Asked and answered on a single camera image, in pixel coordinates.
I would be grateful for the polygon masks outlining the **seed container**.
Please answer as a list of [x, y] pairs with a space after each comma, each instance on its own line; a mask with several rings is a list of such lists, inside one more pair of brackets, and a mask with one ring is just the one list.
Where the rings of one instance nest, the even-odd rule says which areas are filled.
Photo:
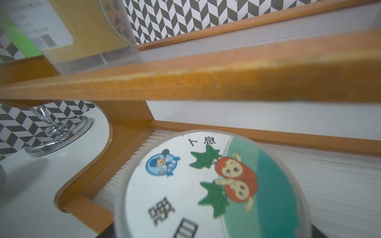
[[61, 75], [141, 62], [124, 1], [1, 1], [1, 14]]

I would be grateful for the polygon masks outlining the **tall red illustrated-lid container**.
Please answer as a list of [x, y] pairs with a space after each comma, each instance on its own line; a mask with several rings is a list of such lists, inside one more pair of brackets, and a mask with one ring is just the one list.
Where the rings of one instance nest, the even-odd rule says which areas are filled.
[[119, 238], [310, 238], [306, 198], [273, 153], [228, 132], [172, 134], [143, 149], [115, 203]]

